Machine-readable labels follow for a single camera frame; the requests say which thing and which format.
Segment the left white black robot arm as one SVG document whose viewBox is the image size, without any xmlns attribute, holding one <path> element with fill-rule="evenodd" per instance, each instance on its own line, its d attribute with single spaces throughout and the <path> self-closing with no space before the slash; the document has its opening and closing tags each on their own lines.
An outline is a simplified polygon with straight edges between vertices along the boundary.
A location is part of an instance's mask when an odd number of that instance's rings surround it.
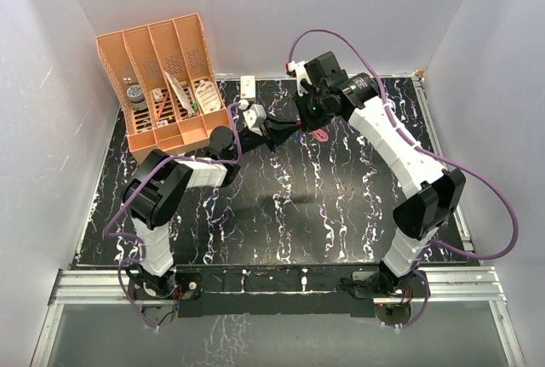
<svg viewBox="0 0 545 367">
<path fill-rule="evenodd" d="M 209 138 L 202 158 L 173 159 L 161 150 L 148 154 L 126 188 L 136 237 L 142 241 L 137 273 L 126 273 L 148 295 L 165 298 L 175 291 L 174 258 L 169 244 L 168 223 L 186 190 L 222 188 L 232 184 L 240 171 L 239 159 L 261 145 L 274 151 L 302 128 L 299 121 L 267 117 L 260 134 L 245 127 L 235 132 L 218 126 Z"/>
</svg>

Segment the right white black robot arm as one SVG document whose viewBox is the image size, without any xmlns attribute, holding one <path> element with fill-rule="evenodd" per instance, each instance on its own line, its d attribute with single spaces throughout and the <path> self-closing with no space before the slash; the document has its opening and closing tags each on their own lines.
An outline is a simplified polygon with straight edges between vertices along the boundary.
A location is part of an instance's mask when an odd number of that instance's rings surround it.
<svg viewBox="0 0 545 367">
<path fill-rule="evenodd" d="M 380 85 L 367 73 L 349 77 L 335 55 L 290 61 L 301 127 L 314 131 L 340 117 L 356 129 L 392 170 L 405 195 L 393 211 L 396 233 L 378 271 L 364 287 L 375 293 L 401 295 L 410 286 L 416 261 L 433 235 L 456 210 L 466 183 L 459 169 L 448 170 L 416 150 L 414 138 L 398 120 L 390 120 Z"/>
</svg>

